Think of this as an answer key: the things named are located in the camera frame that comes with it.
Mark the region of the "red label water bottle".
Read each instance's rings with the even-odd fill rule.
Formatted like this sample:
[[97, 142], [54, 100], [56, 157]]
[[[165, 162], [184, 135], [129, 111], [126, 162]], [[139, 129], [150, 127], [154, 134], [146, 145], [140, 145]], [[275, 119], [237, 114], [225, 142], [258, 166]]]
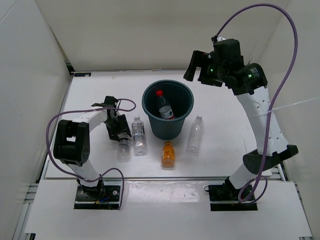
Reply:
[[172, 120], [175, 118], [170, 102], [164, 97], [164, 93], [161, 89], [155, 92], [156, 104], [160, 114], [160, 117], [165, 120]]

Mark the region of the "dark green plastic bin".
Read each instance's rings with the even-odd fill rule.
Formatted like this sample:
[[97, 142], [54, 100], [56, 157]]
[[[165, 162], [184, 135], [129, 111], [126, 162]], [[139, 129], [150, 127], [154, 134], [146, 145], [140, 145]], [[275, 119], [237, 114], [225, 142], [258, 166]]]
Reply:
[[[170, 104], [173, 119], [161, 118], [157, 91], [162, 91]], [[190, 88], [175, 80], [159, 80], [149, 85], [142, 95], [142, 109], [147, 114], [153, 134], [162, 140], [176, 138], [182, 130], [185, 118], [194, 106], [194, 96]]]

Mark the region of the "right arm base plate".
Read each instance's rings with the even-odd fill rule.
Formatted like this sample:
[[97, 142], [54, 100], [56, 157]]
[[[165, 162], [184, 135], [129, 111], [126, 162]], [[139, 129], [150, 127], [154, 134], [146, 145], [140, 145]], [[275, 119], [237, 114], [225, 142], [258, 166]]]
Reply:
[[211, 212], [245, 212], [258, 210], [257, 204], [254, 202], [254, 195], [248, 201], [240, 202], [238, 200], [240, 190], [230, 190], [225, 182], [211, 183], [205, 186], [203, 190], [209, 195]]

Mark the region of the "clear unlabelled plastic bottle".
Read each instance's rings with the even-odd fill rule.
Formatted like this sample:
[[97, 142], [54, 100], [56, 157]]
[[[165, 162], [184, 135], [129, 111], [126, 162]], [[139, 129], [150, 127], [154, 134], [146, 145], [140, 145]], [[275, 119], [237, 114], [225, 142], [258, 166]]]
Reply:
[[186, 151], [194, 156], [200, 154], [201, 142], [204, 133], [204, 120], [202, 115], [197, 115], [193, 121], [190, 133], [188, 137], [188, 142], [186, 146]]

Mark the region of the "orange juice bottle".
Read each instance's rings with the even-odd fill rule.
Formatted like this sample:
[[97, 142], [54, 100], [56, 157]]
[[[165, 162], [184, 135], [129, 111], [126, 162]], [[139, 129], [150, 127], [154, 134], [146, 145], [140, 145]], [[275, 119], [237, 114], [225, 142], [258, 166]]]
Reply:
[[175, 165], [175, 149], [171, 141], [166, 141], [164, 143], [161, 164], [165, 168], [172, 168]]

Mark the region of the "tall white label water bottle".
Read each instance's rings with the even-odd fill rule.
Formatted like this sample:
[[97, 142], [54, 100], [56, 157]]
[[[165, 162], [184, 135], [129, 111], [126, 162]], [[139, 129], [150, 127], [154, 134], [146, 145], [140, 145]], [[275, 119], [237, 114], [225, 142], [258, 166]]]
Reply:
[[135, 116], [131, 123], [133, 150], [136, 156], [147, 154], [147, 144], [145, 138], [144, 123], [139, 116]]

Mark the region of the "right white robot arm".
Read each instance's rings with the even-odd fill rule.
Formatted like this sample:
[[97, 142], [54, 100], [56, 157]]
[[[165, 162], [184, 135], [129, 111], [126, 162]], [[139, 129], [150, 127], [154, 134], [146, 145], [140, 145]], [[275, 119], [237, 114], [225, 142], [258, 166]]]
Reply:
[[193, 81], [196, 68], [200, 68], [198, 81], [202, 84], [225, 85], [233, 91], [253, 130], [256, 149], [245, 154], [240, 167], [224, 181], [226, 197], [236, 200], [242, 195], [243, 187], [255, 179], [259, 171], [292, 158], [299, 150], [286, 140], [270, 110], [268, 82], [259, 64], [245, 64], [239, 50], [211, 53], [195, 50], [184, 79]]

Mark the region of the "small black cap bottle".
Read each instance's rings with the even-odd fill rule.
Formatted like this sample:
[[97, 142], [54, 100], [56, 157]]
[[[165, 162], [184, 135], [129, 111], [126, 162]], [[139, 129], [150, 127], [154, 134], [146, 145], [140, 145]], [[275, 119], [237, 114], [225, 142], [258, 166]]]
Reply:
[[123, 137], [119, 140], [117, 156], [119, 160], [128, 160], [131, 157], [131, 140], [129, 137]]

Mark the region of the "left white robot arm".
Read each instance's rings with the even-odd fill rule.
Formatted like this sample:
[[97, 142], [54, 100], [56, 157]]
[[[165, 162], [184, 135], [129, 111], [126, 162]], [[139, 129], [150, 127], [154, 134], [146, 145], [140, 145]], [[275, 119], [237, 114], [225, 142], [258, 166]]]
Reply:
[[105, 194], [102, 177], [89, 160], [90, 132], [105, 124], [109, 139], [120, 142], [131, 137], [124, 114], [120, 114], [123, 98], [107, 96], [103, 103], [94, 103], [89, 110], [77, 110], [81, 115], [73, 120], [60, 120], [57, 125], [53, 156], [67, 165], [77, 177], [78, 184], [93, 200]]

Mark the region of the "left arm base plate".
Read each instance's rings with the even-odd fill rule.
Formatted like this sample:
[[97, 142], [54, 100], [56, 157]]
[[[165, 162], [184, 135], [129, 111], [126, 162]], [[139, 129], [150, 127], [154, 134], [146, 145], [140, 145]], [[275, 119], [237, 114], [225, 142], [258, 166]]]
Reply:
[[119, 210], [122, 205], [123, 183], [104, 181], [97, 187], [78, 185], [74, 198], [75, 210]]

